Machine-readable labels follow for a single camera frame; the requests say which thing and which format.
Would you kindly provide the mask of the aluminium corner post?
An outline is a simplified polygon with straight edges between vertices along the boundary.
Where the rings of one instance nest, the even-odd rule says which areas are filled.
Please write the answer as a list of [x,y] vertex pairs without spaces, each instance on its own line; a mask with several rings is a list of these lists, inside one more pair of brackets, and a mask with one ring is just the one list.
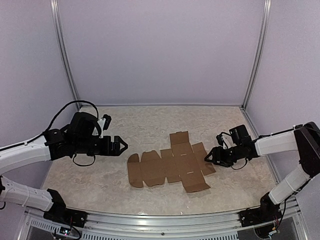
[[73,78],[72,69],[70,66],[70,61],[68,58],[67,48],[64,40],[63,34],[63,26],[60,17],[60,10],[59,10],[59,1],[58,0],[50,0],[50,8],[52,13],[53,25],[54,30],[57,38],[57,44],[61,56],[61,61],[63,65],[63,69],[66,75],[67,83],[72,95],[72,99],[80,100],[80,96],[76,87],[76,83]]
[[256,79],[257,79],[257,75],[258,75],[258,71],[259,71],[259,67],[260,67],[260,63],[261,63],[261,59],[262,59],[262,55],[263,55],[265,39],[266,39],[267,32],[268,32],[271,5],[272,5],[272,0],[265,0],[264,1],[257,47],[255,50],[253,65],[252,65],[252,69],[251,69],[250,76],[249,76],[249,82],[248,82],[248,85],[247,85],[247,88],[245,91],[245,95],[244,95],[244,99],[243,99],[243,102],[241,105],[241,108],[243,109],[244,112],[248,108],[251,96],[253,94],[254,85],[256,83]]

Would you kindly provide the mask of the right aluminium corner post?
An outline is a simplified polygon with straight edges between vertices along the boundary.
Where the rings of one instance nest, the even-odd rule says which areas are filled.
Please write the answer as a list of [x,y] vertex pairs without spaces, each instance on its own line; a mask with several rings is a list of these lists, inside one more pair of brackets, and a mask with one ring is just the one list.
[[272,5],[272,0],[265,0],[264,1],[257,47],[255,50],[253,65],[252,65],[252,69],[251,69],[250,76],[249,76],[249,82],[248,82],[248,85],[247,85],[247,88],[245,91],[245,95],[244,95],[244,99],[243,99],[243,102],[241,105],[241,108],[243,109],[244,112],[248,108],[251,96],[253,94],[254,85],[256,83],[256,79],[257,79],[257,75],[258,75],[258,71],[259,71],[259,67],[260,67],[260,63],[261,63],[261,59],[262,59],[262,55],[263,55],[265,39],[266,39],[267,32],[268,32],[271,5]]

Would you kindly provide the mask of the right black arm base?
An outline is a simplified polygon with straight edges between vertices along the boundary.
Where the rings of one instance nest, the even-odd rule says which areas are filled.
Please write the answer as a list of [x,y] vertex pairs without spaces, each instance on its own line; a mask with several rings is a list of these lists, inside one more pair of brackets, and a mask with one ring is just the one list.
[[274,204],[267,192],[260,199],[260,206],[256,208],[247,208],[238,213],[242,227],[249,227],[274,220],[280,220],[283,214],[279,204]]

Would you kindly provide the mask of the front aluminium frame rail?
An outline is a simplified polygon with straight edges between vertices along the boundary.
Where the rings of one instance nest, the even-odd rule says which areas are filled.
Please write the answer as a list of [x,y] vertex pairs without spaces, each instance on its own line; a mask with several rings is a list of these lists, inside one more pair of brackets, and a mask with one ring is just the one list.
[[[216,213],[187,214],[187,215],[134,215],[105,213],[98,211],[82,210],[87,213],[84,228],[76,227],[82,233],[81,239],[211,239],[214,236],[234,234],[236,232],[258,229],[272,222],[265,222],[257,225],[242,227],[240,211],[222,211]],[[56,228],[60,230],[60,224],[43,218],[43,212],[27,208],[20,221],[21,229],[18,231],[16,239],[26,240],[31,227],[50,232]],[[296,231],[298,240],[311,240],[307,230],[305,220],[302,216],[298,203],[291,198],[286,203],[286,210],[279,227],[280,234],[287,233],[285,219],[292,219],[293,230]]]

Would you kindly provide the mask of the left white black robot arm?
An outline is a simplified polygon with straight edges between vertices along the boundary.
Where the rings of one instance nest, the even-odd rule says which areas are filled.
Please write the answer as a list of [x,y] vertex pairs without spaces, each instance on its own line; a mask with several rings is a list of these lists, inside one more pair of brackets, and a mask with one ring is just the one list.
[[[98,118],[87,112],[77,112],[69,124],[61,129],[49,128],[40,136],[0,150],[1,175],[20,167],[77,155],[118,157],[128,149],[120,136],[104,135],[112,118],[105,114]],[[53,189],[37,189],[0,177],[0,201],[13,203],[50,213],[63,223],[70,211],[61,195]]]

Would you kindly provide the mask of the brown cardboard box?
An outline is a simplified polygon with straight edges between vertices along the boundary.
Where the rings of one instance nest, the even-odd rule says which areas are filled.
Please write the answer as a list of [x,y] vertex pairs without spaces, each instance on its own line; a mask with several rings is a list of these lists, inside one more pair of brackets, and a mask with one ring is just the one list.
[[187,193],[200,192],[211,187],[205,176],[216,172],[212,163],[206,162],[204,144],[190,143],[189,132],[179,131],[169,135],[170,148],[132,154],[127,160],[128,181],[132,187],[143,188],[181,182]]

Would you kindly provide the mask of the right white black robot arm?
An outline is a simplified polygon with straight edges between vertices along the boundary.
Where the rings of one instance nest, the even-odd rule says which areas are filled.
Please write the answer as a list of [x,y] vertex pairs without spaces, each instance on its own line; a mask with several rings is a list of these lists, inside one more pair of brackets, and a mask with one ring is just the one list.
[[249,162],[271,156],[283,158],[282,167],[289,165],[281,181],[261,198],[261,207],[255,212],[260,222],[268,221],[276,212],[275,206],[297,194],[320,173],[320,129],[313,121],[256,139],[252,139],[245,125],[238,125],[227,133],[233,146],[227,146],[224,135],[224,132],[217,135],[219,145],[204,157],[205,162],[231,168],[238,160]]

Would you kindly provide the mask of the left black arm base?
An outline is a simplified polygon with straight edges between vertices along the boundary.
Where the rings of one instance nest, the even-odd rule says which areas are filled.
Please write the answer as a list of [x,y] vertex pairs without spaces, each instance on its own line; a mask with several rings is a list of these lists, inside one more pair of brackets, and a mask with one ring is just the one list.
[[48,188],[53,205],[48,211],[43,213],[43,218],[72,227],[84,228],[88,213],[82,210],[70,209],[58,193],[58,191]]

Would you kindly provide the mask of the left aluminium corner post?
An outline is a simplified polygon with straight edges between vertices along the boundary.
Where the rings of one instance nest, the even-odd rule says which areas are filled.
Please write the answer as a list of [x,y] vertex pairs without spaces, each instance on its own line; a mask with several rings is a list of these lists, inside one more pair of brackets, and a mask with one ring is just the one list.
[[70,61],[68,58],[67,48],[64,40],[63,34],[63,26],[60,17],[60,10],[59,10],[59,1],[58,0],[50,0],[50,8],[52,13],[53,25],[54,30],[57,38],[57,44],[61,56],[61,61],[63,65],[63,69],[66,75],[67,83],[72,95],[72,99],[80,100],[80,96],[76,87],[76,83],[73,78],[72,69],[70,66]]

